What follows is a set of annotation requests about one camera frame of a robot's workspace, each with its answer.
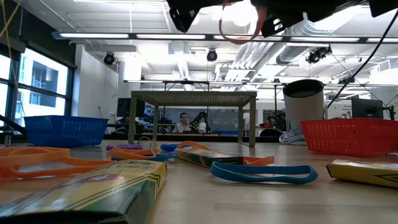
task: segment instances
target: person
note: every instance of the person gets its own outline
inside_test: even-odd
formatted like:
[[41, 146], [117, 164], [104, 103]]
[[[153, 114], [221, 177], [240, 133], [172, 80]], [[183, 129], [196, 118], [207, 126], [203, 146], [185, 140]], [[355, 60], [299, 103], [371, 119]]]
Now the person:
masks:
[[189, 127], [189, 117], [187, 113], [181, 113], [180, 114], [180, 120], [181, 122], [175, 124], [175, 128], [173, 130], [173, 133], [183, 133], [184, 131], [191, 131], [191, 128]]

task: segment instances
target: blue basket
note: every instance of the blue basket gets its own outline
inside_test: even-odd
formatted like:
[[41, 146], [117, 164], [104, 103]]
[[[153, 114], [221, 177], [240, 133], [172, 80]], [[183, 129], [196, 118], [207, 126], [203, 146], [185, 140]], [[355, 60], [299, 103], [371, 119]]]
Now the blue basket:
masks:
[[76, 116], [31, 116], [24, 119], [28, 143], [50, 147], [99, 145], [108, 123], [108, 119]]

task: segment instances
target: ceiling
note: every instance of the ceiling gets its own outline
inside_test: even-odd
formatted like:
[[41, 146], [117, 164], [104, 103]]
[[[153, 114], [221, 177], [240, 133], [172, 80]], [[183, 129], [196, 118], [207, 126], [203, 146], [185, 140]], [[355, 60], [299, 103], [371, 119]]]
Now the ceiling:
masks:
[[[169, 15], [169, 7], [165, 1], [158, 0], [125, 0], [132, 3], [103, 3], [95, 0], [86, 2], [87, 0], [28, 0], [23, 1], [22, 6], [50, 24], [61, 32], [134, 32], [134, 33], [174, 33], [180, 32], [174, 27]], [[252, 17], [246, 16], [248, 21], [237, 21], [236, 13], [233, 11], [225, 12], [223, 17], [223, 31], [226, 34], [247, 34], [250, 31], [250, 24], [246, 26], [237, 26], [248, 23], [253, 20]], [[395, 11], [388, 12], [377, 18], [372, 18], [368, 8], [361, 8], [355, 16], [348, 19], [342, 26], [338, 27], [331, 35], [375, 35], [380, 36], [384, 32], [388, 23], [392, 19]], [[221, 6], [213, 6], [202, 9], [199, 16], [195, 19], [188, 33], [190, 34], [218, 34], [218, 19], [221, 16]], [[390, 37], [398, 37], [398, 22], [396, 22], [389, 33]], [[179, 61], [176, 57], [169, 54], [169, 43], [166, 40], [91, 40], [84, 42], [87, 45], [114, 46], [114, 45], [134, 45], [137, 47], [137, 53], [142, 59], [142, 74], [149, 78], [167, 79], [173, 74], [173, 71], [179, 70]], [[191, 51], [186, 56], [185, 61], [192, 76], [195, 79], [208, 80], [209, 76], [199, 77], [196, 71], [208, 71], [216, 74], [217, 64], [231, 64], [238, 57], [239, 51], [243, 48], [229, 42], [221, 41], [185, 41], [189, 47], [202, 47], [200, 50]], [[256, 65], [252, 69], [255, 71], [255, 77], [250, 76], [249, 71], [242, 71], [236, 77], [242, 79], [249, 77], [254, 80], [257, 78], [267, 77], [271, 80], [280, 77], [285, 82], [301, 78], [319, 78], [322, 80], [330, 80], [343, 73], [346, 69], [357, 68], [365, 61], [368, 55], [373, 51], [375, 44], [332, 44], [333, 55], [345, 67], [338, 63], [332, 55], [321, 60], [320, 63], [311, 67], [304, 65], [304, 56], [299, 56], [289, 64], [289, 66], [265, 67], [261, 68]], [[218, 59], [216, 62], [207, 62], [206, 55], [208, 49], [216, 49]], [[306, 51], [316, 49], [309, 47]], [[252, 52], [248, 52], [248, 58], [254, 58], [256, 48], [252, 48]], [[92, 52], [94, 56], [101, 58], [105, 52]], [[116, 53], [123, 58], [124, 53]], [[377, 63], [385, 61], [388, 57], [398, 57], [398, 45], [382, 45], [375, 55], [373, 63], [370, 63], [357, 77], [362, 81], [366, 81], [369, 76], [369, 68], [374, 67]], [[269, 70], [277, 72], [269, 75]], [[226, 81], [240, 81], [235, 78], [228, 78]]]

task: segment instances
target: white cylinder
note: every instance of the white cylinder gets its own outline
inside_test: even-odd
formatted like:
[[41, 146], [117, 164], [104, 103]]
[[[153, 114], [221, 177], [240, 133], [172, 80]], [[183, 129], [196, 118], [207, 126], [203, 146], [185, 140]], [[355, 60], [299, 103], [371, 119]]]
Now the white cylinder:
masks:
[[323, 118], [323, 83], [317, 80], [299, 80], [283, 89], [286, 119], [290, 130], [302, 133], [300, 121]]

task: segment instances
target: computer monitor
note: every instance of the computer monitor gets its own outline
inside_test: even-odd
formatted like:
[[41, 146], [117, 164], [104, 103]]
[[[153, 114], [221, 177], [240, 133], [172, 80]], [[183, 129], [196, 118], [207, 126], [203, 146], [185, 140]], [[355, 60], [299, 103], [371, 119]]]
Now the computer monitor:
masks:
[[383, 103], [380, 100], [351, 99], [353, 118], [383, 119]]
[[[130, 116], [130, 98], [119, 98], [118, 99], [118, 117], [128, 118]], [[137, 99], [136, 105], [136, 117], [144, 117], [145, 102]]]

